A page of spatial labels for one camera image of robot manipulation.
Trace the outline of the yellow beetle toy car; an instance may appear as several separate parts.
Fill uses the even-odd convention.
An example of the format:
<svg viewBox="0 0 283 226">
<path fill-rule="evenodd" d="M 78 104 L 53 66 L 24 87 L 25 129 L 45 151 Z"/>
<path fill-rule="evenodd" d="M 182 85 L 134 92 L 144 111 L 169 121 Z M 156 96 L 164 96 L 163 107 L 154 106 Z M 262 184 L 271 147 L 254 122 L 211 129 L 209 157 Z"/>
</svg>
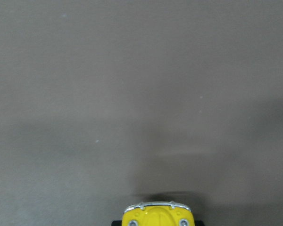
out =
<svg viewBox="0 0 283 226">
<path fill-rule="evenodd" d="M 123 226 L 194 226 L 191 208 L 185 204 L 169 202 L 140 202 L 124 210 Z"/>
</svg>

